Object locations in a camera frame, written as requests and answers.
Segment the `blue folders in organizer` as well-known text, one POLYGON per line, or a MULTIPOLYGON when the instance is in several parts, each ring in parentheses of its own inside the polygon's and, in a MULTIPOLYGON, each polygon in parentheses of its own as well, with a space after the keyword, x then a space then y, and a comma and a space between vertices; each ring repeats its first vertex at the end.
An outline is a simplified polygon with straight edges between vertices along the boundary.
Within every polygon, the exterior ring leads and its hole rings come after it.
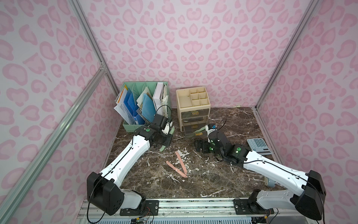
POLYGON ((135 99, 133 92, 128 89, 125 97, 125 106, 134 120, 133 124, 144 125, 145 123, 153 122, 156 111, 148 87, 145 88, 137 99, 135 99))

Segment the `pink fruit knife left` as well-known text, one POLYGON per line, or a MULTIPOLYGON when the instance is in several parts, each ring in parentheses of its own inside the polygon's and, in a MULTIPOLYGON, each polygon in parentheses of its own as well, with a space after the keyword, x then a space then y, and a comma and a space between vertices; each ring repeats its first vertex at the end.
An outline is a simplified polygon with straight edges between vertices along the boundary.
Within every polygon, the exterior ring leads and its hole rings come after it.
POLYGON ((188 178, 186 173, 183 173, 181 170, 177 169, 176 167, 174 167, 169 161, 166 161, 166 164, 172 168, 174 171, 176 171, 179 175, 181 175, 183 178, 188 178))

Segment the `beige three-drawer organizer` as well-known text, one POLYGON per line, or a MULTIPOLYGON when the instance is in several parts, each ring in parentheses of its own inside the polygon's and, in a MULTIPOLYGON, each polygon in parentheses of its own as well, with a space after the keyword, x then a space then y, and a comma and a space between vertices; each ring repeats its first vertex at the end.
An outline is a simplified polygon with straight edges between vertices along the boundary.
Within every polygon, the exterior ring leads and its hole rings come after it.
POLYGON ((176 90, 180 131, 186 137, 201 136, 193 133, 208 123, 211 104, 205 87, 191 87, 176 90))

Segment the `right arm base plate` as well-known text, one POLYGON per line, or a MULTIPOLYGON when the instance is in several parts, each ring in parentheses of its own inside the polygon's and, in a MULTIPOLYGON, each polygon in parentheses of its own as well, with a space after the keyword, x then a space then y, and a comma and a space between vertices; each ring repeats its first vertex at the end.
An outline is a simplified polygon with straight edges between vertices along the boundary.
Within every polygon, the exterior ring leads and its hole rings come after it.
POLYGON ((233 200, 236 215, 266 215, 275 214, 273 209, 265 210, 257 203, 251 203, 249 199, 235 198, 233 200))

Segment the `grey blue calculator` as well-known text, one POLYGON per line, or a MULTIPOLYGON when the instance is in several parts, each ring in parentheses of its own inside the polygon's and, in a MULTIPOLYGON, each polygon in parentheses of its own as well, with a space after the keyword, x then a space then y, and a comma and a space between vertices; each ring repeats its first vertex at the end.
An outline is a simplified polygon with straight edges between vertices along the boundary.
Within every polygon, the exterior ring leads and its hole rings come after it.
POLYGON ((261 155, 271 155, 272 152, 263 138, 247 139, 247 143, 251 150, 261 155))

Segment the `green file organizer box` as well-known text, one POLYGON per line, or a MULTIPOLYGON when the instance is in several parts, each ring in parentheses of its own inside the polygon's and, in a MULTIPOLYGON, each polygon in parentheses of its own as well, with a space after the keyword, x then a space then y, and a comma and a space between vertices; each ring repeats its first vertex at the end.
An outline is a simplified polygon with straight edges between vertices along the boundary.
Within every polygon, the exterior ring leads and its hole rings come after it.
MULTIPOLYGON (((124 82, 121 86, 121 90, 124 87, 127 87, 128 89, 130 89, 132 92, 134 92, 134 95, 136 96, 140 96, 140 94, 146 89, 146 87, 148 88, 149 92, 153 95, 156 89, 156 85, 158 82, 155 81, 151 81, 151 82, 124 82)), ((171 98, 170 98, 170 91, 169 91, 169 86, 168 86, 168 82, 163 81, 164 85, 167 86, 167 93, 166 95, 168 96, 168 100, 167 100, 167 106, 164 106, 164 108, 169 112, 169 118, 171 118, 171 98)), ((130 125, 128 124, 126 121, 123 122, 123 127, 126 130, 126 132, 128 133, 133 133, 137 128, 140 127, 140 125, 137 124, 133 124, 130 125)))

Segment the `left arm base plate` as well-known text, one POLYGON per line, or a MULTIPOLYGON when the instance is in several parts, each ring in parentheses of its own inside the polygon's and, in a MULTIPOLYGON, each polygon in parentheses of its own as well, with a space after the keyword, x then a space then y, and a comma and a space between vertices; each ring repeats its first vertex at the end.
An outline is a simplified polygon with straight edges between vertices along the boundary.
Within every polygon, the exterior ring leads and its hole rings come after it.
POLYGON ((141 202, 137 209, 121 209, 120 216, 144 216, 148 213, 158 215, 159 200, 145 200, 141 202))

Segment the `green fruit knife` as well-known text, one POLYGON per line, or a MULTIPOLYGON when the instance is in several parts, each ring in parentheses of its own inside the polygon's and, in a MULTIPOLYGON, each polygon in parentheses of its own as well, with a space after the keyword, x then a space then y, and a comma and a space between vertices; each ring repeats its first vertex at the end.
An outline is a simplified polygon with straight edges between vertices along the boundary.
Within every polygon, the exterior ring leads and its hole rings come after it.
POLYGON ((160 152, 163 152, 165 148, 169 147, 172 141, 173 133, 174 133, 175 127, 172 127, 168 133, 163 139, 163 142, 161 143, 162 147, 159 149, 160 152))
POLYGON ((202 132, 207 132, 208 131, 208 126, 205 125, 197 130, 193 130, 193 133, 202 133, 202 132))

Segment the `pink fruit knife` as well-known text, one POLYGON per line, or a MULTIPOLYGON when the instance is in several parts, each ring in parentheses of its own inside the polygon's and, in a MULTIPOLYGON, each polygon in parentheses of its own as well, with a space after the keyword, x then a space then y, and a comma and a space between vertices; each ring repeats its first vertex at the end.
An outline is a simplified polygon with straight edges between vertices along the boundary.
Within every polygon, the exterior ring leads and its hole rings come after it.
POLYGON ((183 178, 188 178, 186 173, 183 173, 181 170, 177 169, 176 167, 174 167, 169 161, 166 161, 166 164, 172 168, 174 171, 176 171, 179 175, 181 175, 183 178))
POLYGON ((180 162, 180 164, 181 164, 181 167, 182 167, 182 169, 183 169, 183 177, 187 177, 187 169, 186 169, 186 167, 185 167, 185 164, 184 164, 184 162, 183 162, 183 160, 182 160, 182 158, 181 158, 181 155, 180 155, 180 153, 178 152, 178 151, 176 151, 175 152, 175 154, 176 154, 176 156, 177 156, 177 158, 178 158, 178 160, 179 160, 179 162, 180 162))

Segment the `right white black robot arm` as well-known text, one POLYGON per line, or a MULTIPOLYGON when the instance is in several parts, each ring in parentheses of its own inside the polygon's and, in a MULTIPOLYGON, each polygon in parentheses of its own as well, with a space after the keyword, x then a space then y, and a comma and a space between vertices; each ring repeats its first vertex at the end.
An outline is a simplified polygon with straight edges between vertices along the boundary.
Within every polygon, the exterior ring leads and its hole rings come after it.
POLYGON ((194 131, 194 135, 201 136, 203 132, 207 133, 207 139, 196 141, 198 152, 213 153, 218 161, 256 172, 286 188, 281 191, 254 190, 248 200, 252 211, 296 210, 311 220, 324 221, 326 190, 320 173, 295 170, 243 145, 232 144, 215 124, 205 125, 194 131))

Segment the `pink fruit knife right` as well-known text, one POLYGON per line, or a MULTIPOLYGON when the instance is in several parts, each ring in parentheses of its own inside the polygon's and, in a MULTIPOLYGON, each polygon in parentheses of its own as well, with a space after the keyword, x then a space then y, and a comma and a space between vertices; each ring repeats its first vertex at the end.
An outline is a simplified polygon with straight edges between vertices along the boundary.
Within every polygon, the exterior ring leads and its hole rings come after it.
POLYGON ((181 164, 181 167, 182 167, 182 169, 183 169, 183 177, 187 177, 187 169, 186 169, 186 167, 185 167, 185 164, 184 164, 184 162, 183 162, 183 160, 182 160, 182 158, 181 158, 181 155, 180 155, 180 153, 178 152, 178 151, 176 151, 175 152, 175 154, 176 154, 176 156, 177 156, 177 158, 178 158, 178 160, 179 160, 179 162, 180 162, 180 164, 181 164))

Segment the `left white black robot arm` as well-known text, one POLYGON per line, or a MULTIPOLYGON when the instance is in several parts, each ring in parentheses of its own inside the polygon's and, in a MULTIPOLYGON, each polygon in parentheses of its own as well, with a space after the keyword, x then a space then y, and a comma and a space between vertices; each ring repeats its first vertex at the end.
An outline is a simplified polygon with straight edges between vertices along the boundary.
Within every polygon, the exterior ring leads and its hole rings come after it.
POLYGON ((140 126, 126 148, 99 173, 87 177, 87 200, 108 215, 120 209, 144 209, 145 196, 121 189, 122 182, 137 160, 153 145, 170 146, 174 127, 172 119, 160 114, 153 122, 140 126))

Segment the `aluminium front rail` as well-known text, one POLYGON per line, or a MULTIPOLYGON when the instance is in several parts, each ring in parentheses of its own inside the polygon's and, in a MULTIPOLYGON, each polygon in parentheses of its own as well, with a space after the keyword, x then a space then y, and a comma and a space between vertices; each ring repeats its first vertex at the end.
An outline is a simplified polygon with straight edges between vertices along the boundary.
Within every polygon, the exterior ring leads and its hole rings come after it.
POLYGON ((152 224, 314 224, 297 211, 273 209, 275 214, 236 215, 235 198, 161 198, 158 215, 145 217, 152 224))

